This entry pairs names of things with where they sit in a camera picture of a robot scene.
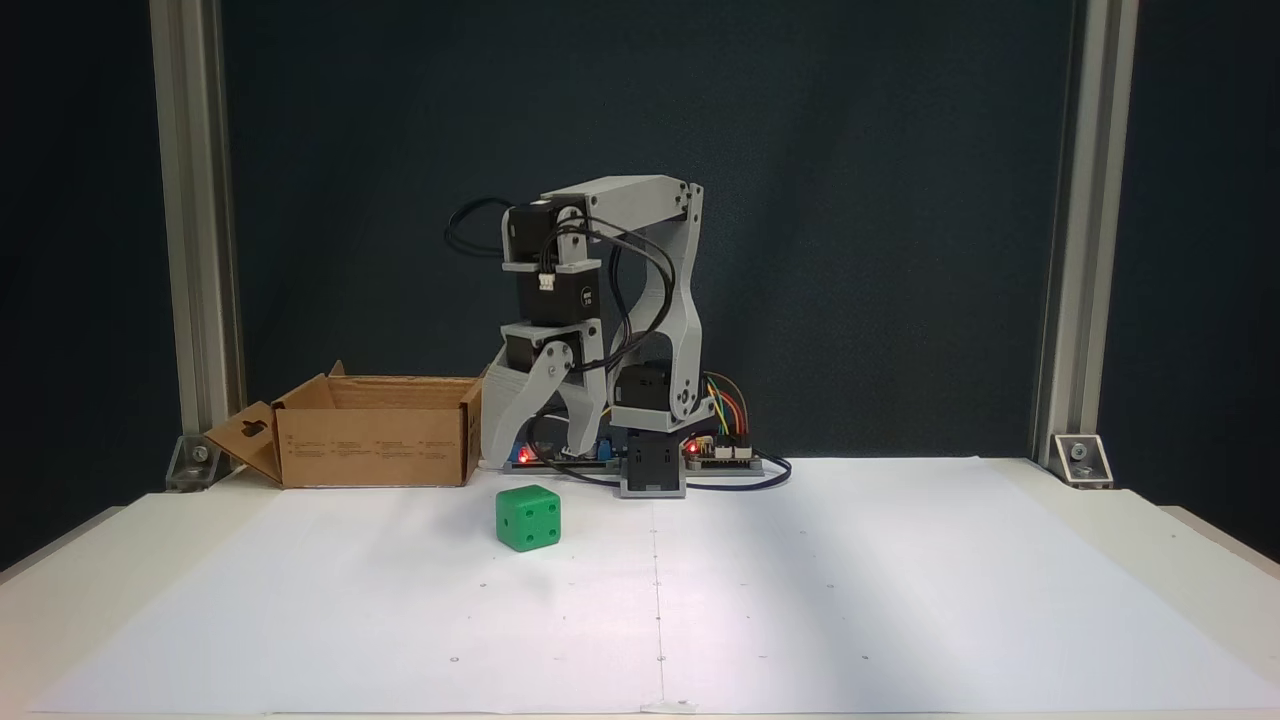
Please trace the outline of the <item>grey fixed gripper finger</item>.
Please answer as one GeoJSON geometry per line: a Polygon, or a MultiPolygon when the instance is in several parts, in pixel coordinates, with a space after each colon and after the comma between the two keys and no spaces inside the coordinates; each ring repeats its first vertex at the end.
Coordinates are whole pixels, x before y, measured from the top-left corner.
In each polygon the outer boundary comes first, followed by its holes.
{"type": "Polygon", "coordinates": [[[483,433],[480,468],[499,470],[508,462],[518,433],[549,398],[549,366],[530,372],[490,365],[483,378],[483,433]]]}

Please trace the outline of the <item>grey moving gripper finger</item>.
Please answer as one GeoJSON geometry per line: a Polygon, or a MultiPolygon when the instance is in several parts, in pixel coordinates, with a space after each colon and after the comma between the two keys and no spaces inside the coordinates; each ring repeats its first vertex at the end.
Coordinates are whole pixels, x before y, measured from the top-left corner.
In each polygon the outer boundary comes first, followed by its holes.
{"type": "Polygon", "coordinates": [[[548,384],[548,398],[558,397],[567,416],[566,451],[585,455],[595,445],[607,404],[605,368],[591,361],[575,370],[573,350],[567,343],[545,343],[534,364],[532,378],[548,384]]]}

